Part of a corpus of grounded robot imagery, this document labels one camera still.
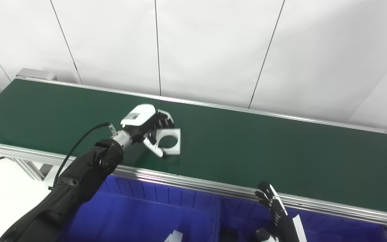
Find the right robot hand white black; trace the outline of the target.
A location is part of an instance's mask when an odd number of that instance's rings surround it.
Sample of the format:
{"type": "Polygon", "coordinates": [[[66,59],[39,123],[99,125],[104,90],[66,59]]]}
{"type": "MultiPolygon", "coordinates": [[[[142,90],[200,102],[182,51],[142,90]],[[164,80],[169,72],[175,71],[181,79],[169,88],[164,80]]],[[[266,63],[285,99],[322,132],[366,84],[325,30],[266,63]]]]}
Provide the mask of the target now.
{"type": "Polygon", "coordinates": [[[299,215],[290,217],[281,197],[273,186],[262,180],[258,184],[255,196],[258,202],[270,210],[273,219],[273,232],[264,228],[255,231],[255,238],[259,242],[306,242],[307,237],[299,215]]]}

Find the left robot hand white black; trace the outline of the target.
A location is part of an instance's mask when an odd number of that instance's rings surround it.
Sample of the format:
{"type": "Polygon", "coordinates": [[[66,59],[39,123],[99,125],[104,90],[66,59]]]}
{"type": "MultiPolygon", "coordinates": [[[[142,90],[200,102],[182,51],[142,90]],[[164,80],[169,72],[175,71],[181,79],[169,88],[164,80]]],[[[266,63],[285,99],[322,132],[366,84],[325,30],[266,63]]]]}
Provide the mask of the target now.
{"type": "Polygon", "coordinates": [[[159,147],[152,132],[174,127],[174,120],[170,113],[156,109],[152,104],[140,104],[121,120],[120,129],[112,139],[117,141],[123,150],[132,144],[143,143],[155,155],[165,158],[166,153],[159,147]]]}

